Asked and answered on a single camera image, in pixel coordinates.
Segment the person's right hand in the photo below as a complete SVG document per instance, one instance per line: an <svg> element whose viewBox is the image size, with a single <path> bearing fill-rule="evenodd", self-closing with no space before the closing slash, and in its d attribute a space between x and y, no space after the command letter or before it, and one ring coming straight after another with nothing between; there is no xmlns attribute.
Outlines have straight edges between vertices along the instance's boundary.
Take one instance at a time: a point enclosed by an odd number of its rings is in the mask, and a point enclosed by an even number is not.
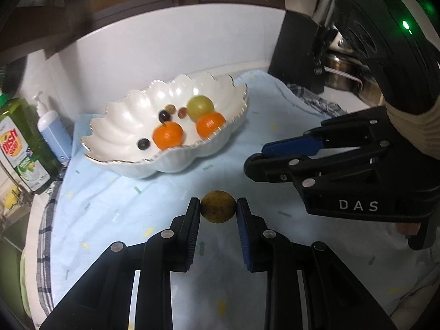
<svg viewBox="0 0 440 330"><path fill-rule="evenodd" d="M405 236L414 236L418 234L419 229L421 228L421 224L415 223L396 223L395 224L397 231Z"/></svg>

